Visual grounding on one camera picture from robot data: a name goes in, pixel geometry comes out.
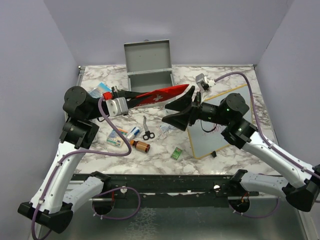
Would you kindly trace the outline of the red first aid pouch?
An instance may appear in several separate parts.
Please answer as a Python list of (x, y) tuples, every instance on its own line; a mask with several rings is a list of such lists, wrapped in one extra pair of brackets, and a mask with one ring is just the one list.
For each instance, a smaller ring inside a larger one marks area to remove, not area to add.
[(189, 84), (181, 84), (140, 94), (134, 99), (138, 101), (134, 107), (154, 105), (165, 102), (182, 94), (188, 86)]

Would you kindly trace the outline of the blue pouch packet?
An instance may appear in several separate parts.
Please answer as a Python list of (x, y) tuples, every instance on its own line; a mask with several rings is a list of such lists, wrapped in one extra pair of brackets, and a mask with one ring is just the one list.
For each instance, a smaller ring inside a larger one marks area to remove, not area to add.
[(93, 98), (101, 98), (104, 93), (111, 91), (108, 86), (101, 82), (89, 92), (89, 95)]

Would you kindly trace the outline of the medicine box teal orange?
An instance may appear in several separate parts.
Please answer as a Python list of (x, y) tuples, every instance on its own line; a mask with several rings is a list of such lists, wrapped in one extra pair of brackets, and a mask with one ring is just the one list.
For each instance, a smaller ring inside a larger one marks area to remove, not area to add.
[(113, 129), (106, 139), (107, 144), (120, 148), (124, 140), (117, 134), (117, 132)]

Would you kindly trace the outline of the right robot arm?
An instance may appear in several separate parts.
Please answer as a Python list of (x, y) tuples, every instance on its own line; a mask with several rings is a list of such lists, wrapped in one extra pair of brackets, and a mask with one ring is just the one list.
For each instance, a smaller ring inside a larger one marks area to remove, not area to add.
[(239, 93), (231, 93), (219, 105), (201, 101), (192, 87), (182, 97), (165, 105), (174, 114), (162, 118), (164, 123), (185, 131), (197, 120), (224, 126), (223, 138), (238, 149), (250, 153), (272, 167), (280, 177), (238, 170), (229, 189), (240, 196), (260, 192), (284, 198), (291, 206), (310, 212), (320, 193), (320, 167), (306, 163), (265, 137), (261, 130), (244, 118), (249, 106)]

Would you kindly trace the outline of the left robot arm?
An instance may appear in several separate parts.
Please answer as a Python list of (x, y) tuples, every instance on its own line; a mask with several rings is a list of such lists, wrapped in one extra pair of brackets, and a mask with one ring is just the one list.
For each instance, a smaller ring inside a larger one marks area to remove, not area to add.
[(93, 98), (81, 86), (73, 86), (64, 95), (65, 122), (57, 152), (42, 185), (30, 201), (18, 207), (18, 213), (31, 220), (31, 236), (41, 239), (37, 227), (46, 227), (49, 232), (62, 233), (70, 224), (74, 212), (94, 197), (106, 197), (114, 193), (108, 181), (110, 177), (100, 172), (92, 173), (84, 183), (67, 192), (67, 187), (80, 160), (87, 153), (118, 157), (119, 153), (94, 151), (90, 146), (99, 130), (93, 119), (103, 117), (115, 132), (125, 136), (111, 122), (110, 117), (126, 115), (129, 109), (149, 97), (149, 93), (126, 90), (105, 92)]

